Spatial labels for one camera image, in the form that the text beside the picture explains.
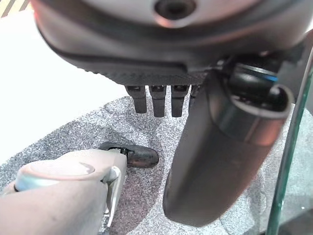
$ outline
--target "white floor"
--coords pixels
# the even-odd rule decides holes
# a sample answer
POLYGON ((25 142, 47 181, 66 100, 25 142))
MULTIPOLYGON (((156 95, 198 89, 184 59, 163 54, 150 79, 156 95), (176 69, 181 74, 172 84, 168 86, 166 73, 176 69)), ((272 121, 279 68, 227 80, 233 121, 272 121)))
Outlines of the white floor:
POLYGON ((40 37, 31 11, 0 20, 0 164, 46 134, 127 95, 77 69, 40 37))

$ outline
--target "green glass edge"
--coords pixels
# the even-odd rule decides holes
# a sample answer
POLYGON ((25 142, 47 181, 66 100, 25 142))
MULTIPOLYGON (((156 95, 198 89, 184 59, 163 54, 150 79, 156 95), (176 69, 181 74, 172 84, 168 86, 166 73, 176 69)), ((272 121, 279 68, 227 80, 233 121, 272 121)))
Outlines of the green glass edge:
POLYGON ((270 210, 266 235, 277 235, 279 231, 280 215, 281 215, 282 205, 283 205, 283 201, 285 197, 288 175, 289 175, 289 171, 290 171, 290 167, 292 163, 293 153, 296 148, 297 137, 299 133, 299 127, 300 127, 302 115, 305 109, 305 105, 306 105, 306 101, 308 98, 308 93, 311 87, 311 81, 313 77, 313 68, 312 68, 311 63, 312 63, 312 57, 310 56, 310 59, 308 61, 310 72, 309 72, 307 79, 305 78, 306 74, 304 76, 305 81, 303 82, 305 82, 305 84, 304 84, 303 92, 299 93, 300 95, 302 94, 302 96, 299 96, 298 102, 295 105, 295 109, 291 118, 291 125, 288 131, 288 136, 290 137, 290 143, 288 144, 288 140, 286 140, 283 158, 281 161, 277 183, 275 187, 273 203, 272 203, 272 207, 270 210))

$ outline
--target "speckled gray carpet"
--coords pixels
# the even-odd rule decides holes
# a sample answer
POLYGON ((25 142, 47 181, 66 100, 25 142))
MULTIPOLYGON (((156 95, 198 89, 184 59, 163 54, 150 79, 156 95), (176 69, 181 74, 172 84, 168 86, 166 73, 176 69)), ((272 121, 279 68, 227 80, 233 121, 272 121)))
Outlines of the speckled gray carpet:
MULTIPOLYGON (((162 211, 165 180, 187 118, 186 103, 183 117, 172 118, 169 102, 167 97, 166 117, 154 118, 151 100, 148 100, 148 113, 139 115, 134 112, 131 98, 124 97, 60 127, 0 166, 0 188, 14 180, 18 169, 31 161, 97 148, 104 141, 140 144, 158 151, 160 161, 153 169, 128 169, 110 234, 255 235, 264 230, 290 118, 256 179, 233 207, 214 223, 193 228, 168 220, 162 211)), ((312 179, 310 167, 313 166, 312 126, 313 117, 305 111, 285 199, 288 206, 283 213, 287 217, 312 206, 313 189, 308 180, 312 179), (308 187, 303 186, 305 179, 308 187)))

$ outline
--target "black plastic casing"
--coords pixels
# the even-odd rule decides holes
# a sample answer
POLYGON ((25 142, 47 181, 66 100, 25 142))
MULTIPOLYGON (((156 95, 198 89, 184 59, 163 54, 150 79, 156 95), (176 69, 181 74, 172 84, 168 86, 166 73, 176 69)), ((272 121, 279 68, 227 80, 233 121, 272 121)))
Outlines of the black plastic casing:
POLYGON ((299 43, 313 15, 312 0, 262 0, 220 21, 168 29, 127 22, 80 0, 31 2, 58 55, 127 86, 201 84, 203 72, 225 56, 299 43))
POLYGON ((192 106, 163 197, 165 215, 201 227, 219 218, 256 175, 289 115, 291 92, 270 110, 234 99, 212 71, 192 106))

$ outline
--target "glass panel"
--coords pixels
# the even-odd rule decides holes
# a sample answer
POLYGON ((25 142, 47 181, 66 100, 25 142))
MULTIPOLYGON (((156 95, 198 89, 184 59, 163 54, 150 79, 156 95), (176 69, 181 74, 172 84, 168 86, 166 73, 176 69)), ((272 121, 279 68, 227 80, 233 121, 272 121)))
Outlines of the glass panel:
POLYGON ((312 52, 277 179, 267 235, 313 234, 313 83, 312 52))

